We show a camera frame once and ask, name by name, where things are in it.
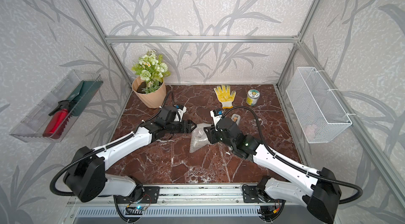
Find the clear bubble wrap sheet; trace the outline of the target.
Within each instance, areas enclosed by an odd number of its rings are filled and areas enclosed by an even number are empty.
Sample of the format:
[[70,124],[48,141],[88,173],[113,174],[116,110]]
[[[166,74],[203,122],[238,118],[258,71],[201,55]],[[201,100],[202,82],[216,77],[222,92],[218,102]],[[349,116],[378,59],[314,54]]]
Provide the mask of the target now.
[[210,128],[211,125],[208,123],[200,123],[197,124],[197,127],[193,130],[192,138],[190,141],[190,153],[194,153],[200,148],[210,144],[207,134],[204,131],[204,128],[206,127]]

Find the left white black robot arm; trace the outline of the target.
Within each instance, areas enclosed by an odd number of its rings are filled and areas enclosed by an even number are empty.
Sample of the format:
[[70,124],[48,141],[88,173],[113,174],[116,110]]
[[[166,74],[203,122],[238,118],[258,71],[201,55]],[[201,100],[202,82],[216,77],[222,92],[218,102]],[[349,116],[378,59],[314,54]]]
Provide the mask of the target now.
[[93,149],[79,149],[71,163],[51,180],[50,191],[57,196],[76,196],[83,203],[97,197],[127,197],[133,194],[137,187],[133,178],[107,174],[107,170],[122,158],[166,134],[192,133],[197,125],[192,120],[183,119],[186,111],[183,105],[162,104],[155,115],[142,121],[127,135]]

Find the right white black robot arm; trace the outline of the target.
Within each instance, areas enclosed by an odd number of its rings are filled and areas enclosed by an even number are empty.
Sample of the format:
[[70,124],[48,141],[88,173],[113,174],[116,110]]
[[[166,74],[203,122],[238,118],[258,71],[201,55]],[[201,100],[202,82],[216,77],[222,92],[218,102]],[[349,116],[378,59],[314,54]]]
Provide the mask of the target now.
[[204,130],[211,144],[227,145],[239,158],[285,178],[285,181],[263,179],[258,184],[257,191],[263,201],[289,201],[305,207],[318,220],[332,224],[339,205],[356,201],[363,195],[361,187],[337,180],[331,170],[302,165],[273,150],[264,141],[261,131],[258,132],[259,138],[243,134],[222,109],[212,110],[210,114],[213,124]]

